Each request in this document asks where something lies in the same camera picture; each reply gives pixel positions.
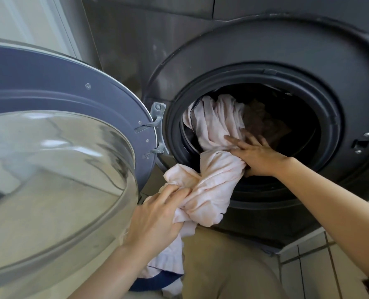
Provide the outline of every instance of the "forearm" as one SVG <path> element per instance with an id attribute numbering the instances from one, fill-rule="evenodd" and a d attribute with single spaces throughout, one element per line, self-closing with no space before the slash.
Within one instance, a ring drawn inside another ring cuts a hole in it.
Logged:
<path id="1" fill-rule="evenodd" d="M 68 299 L 120 299 L 148 261 L 141 250 L 119 246 Z"/>
<path id="2" fill-rule="evenodd" d="M 369 276 L 369 203 L 292 158 L 276 177 Z"/>

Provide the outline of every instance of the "blue fabric trim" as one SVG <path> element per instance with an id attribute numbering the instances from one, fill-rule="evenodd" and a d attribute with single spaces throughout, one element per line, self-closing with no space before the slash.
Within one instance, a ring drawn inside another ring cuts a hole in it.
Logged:
<path id="1" fill-rule="evenodd" d="M 180 277 L 182 277 L 182 274 L 177 274 L 169 271 L 161 271 L 159 274 L 151 278 L 137 278 L 133 282 L 129 291 L 132 292 L 157 291 L 170 285 Z"/>

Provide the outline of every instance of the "khaki pants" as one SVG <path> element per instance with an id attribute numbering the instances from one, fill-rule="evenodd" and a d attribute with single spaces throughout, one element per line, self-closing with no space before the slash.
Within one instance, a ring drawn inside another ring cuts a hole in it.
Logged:
<path id="1" fill-rule="evenodd" d="M 216 279 L 217 292 L 214 292 L 217 293 L 217 297 L 214 296 L 213 299 L 288 299 L 272 270 L 256 259 L 237 261 L 230 266 L 227 273 L 217 276 L 220 276 Z M 124 298 L 161 299 L 163 297 L 156 292 L 129 292 Z"/>

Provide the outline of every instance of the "washing machine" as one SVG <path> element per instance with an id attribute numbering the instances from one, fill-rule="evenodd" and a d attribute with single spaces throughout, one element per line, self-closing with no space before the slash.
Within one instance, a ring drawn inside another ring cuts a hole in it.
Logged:
<path id="1" fill-rule="evenodd" d="M 369 0 L 82 0 L 104 72 L 166 105 L 157 164 L 199 169 L 204 95 L 269 100 L 281 152 L 369 200 Z M 319 227 L 281 183 L 242 179 L 215 229 L 279 250 Z"/>

